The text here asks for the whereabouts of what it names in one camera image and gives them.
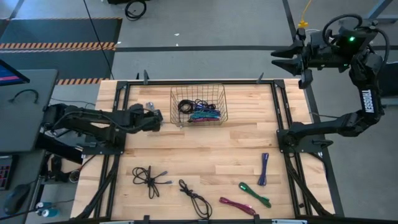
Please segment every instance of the concrete floor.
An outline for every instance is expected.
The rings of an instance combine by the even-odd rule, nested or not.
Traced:
[[[124,5],[86,1],[93,17],[124,17]],[[0,2],[0,17],[7,17],[16,2]],[[307,1],[289,0],[289,3],[294,21],[298,23]],[[343,13],[366,15],[376,3],[377,0],[314,1],[305,18],[310,23],[309,28],[321,29],[332,17]],[[141,20],[123,20],[119,47],[290,44],[289,27],[280,0],[151,0],[147,4],[147,14]],[[397,1],[385,11],[386,14],[394,12],[398,12]],[[25,0],[17,17],[87,15],[82,1]],[[392,44],[397,45],[398,24],[382,28],[389,34]],[[374,43],[382,45],[384,42],[377,38]],[[135,78],[136,73],[144,69],[151,78],[256,78],[262,72],[264,78],[291,77],[271,65],[271,60],[270,52],[266,51],[120,52],[115,55],[113,73],[116,79]],[[389,61],[397,60],[398,53],[392,51]],[[338,116],[360,107],[358,91],[347,73],[340,74],[332,69],[314,71],[312,88],[320,114]],[[95,102],[97,92],[98,85],[57,86],[53,97]],[[329,150],[347,217],[398,220],[397,115],[397,109],[388,108],[381,121],[358,138],[327,136],[335,142]],[[45,192],[51,195],[56,190]],[[70,190],[68,194],[72,198],[74,191]],[[58,199],[67,198],[58,198],[55,194],[54,201]],[[65,206],[59,219],[67,217]],[[51,221],[39,221],[33,214],[28,223]]]

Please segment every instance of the teal cable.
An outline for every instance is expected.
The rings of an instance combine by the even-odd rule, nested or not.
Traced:
[[[263,205],[267,208],[271,208],[271,203],[269,203],[269,199],[266,197],[261,197],[260,195],[256,194],[247,184],[244,182],[239,183],[239,188],[242,189],[244,192],[252,195],[253,197],[257,198]]]

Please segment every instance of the wooden table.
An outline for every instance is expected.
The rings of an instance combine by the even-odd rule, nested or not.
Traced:
[[[293,120],[310,123],[304,92],[298,88],[297,80],[284,81]],[[116,82],[101,83],[97,110],[111,111]],[[225,85],[225,90],[227,122],[221,126],[179,128],[170,123],[170,86],[131,88],[129,106],[151,101],[156,109],[161,110],[165,124],[158,133],[127,135],[126,150],[119,165],[113,220],[142,220],[144,215],[150,215],[151,220],[198,219],[191,199],[179,191],[180,179],[188,184],[189,189],[210,202],[213,207],[211,219],[251,218],[235,207],[219,203],[220,197],[253,206],[261,218],[294,217],[284,157],[279,152],[275,134],[277,120],[270,85]],[[279,104],[282,105],[282,97],[278,94]],[[269,153],[265,187],[257,185],[263,152]],[[333,213],[323,164],[308,154],[301,156],[308,188]],[[78,215],[96,192],[102,161],[103,156],[96,156],[82,170],[71,217]],[[153,175],[165,170],[169,172],[159,177],[159,182],[173,181],[170,185],[157,186],[159,198],[149,199],[146,185],[132,183],[133,168],[148,166],[152,166]],[[255,192],[270,198],[272,208],[266,208],[240,190],[240,182],[249,184]],[[103,215],[107,195],[105,193],[103,199]]]

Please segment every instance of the wire basket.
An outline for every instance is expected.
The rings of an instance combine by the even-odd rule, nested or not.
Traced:
[[[182,100],[196,101],[215,105],[215,110],[220,113],[217,121],[193,122],[192,113],[186,114],[180,111],[178,104]],[[221,125],[228,120],[226,107],[225,88],[222,84],[184,85],[173,86],[170,92],[170,121],[177,126],[203,126]]]

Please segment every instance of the purple cable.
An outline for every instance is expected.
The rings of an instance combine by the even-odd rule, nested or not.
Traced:
[[[261,172],[261,176],[259,178],[259,182],[257,183],[260,186],[265,186],[267,185],[267,162],[268,162],[268,157],[269,157],[269,153],[263,153],[262,154],[262,172]]]

